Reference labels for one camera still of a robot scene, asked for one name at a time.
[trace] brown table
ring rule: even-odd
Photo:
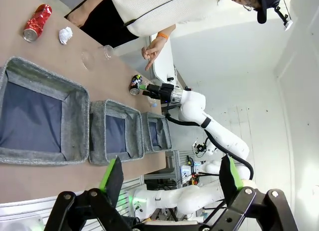
[[[130,79],[137,72],[118,58],[98,60],[94,70],[88,71],[81,60],[82,51],[96,49],[100,44],[57,12],[52,12],[37,41],[26,42],[23,27],[40,4],[39,0],[0,0],[0,66],[11,56],[21,56],[82,84],[88,89],[91,101],[110,98],[141,112],[160,113],[160,105],[151,108],[145,96],[132,96],[128,92]],[[72,28],[73,37],[67,45],[61,45],[58,32],[66,26]],[[164,153],[145,155],[141,160],[123,163],[124,178],[136,178],[164,167]],[[65,190],[81,191],[99,181],[105,169],[88,162],[62,167],[1,164],[0,203],[45,198]]]

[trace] human hand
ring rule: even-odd
[[[71,12],[67,19],[77,27],[81,27],[84,25],[88,17],[89,13],[86,12],[83,6],[80,6],[79,8]]]
[[[145,67],[145,70],[148,70],[151,67],[151,65],[154,63],[155,59],[160,54],[166,42],[166,38],[159,36],[156,37],[156,39],[153,40],[147,48],[142,48],[142,57],[144,59],[149,59],[149,62]]]

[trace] black soda can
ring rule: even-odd
[[[142,76],[141,75],[135,75],[132,78],[132,82],[130,85],[130,93],[132,95],[138,95],[140,93],[140,85],[142,83]]]

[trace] black cap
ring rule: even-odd
[[[264,24],[267,21],[267,9],[275,8],[279,5],[280,0],[258,0],[261,4],[261,8],[256,9],[257,21],[260,24]]]

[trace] black pants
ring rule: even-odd
[[[79,8],[85,1],[78,4],[75,9]],[[103,0],[90,13],[88,19],[80,29],[102,45],[117,47],[138,38],[138,36],[130,33],[123,25],[124,22],[112,0]]]

